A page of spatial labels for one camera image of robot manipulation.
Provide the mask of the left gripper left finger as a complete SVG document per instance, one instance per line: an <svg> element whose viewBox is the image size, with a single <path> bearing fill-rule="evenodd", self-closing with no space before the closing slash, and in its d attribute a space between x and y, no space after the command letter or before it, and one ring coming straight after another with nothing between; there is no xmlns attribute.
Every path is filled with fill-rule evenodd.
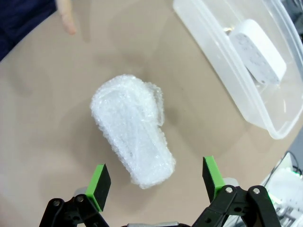
<svg viewBox="0 0 303 227"><path fill-rule="evenodd" d="M107 227L101 216L111 185L107 166L98 165L85 193L73 196L69 201L51 199L41 219L41 227Z"/></svg>

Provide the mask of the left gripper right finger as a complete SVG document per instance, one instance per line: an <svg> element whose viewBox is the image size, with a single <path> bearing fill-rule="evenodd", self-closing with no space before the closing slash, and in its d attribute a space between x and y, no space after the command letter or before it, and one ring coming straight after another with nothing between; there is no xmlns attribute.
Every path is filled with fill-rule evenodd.
<svg viewBox="0 0 303 227"><path fill-rule="evenodd" d="M222 227L229 216L240 217L247 227L281 226L264 186L244 190L227 185L213 156L203 157L202 177L210 205L194 222L194 227Z"/></svg>

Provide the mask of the person's left hand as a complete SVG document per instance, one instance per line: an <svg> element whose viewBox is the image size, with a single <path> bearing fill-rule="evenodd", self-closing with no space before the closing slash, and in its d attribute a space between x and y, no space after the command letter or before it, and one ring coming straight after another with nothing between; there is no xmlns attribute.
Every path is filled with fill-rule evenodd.
<svg viewBox="0 0 303 227"><path fill-rule="evenodd" d="M73 19L71 0L56 0L56 6L65 31L70 35L75 34L76 27Z"/></svg>

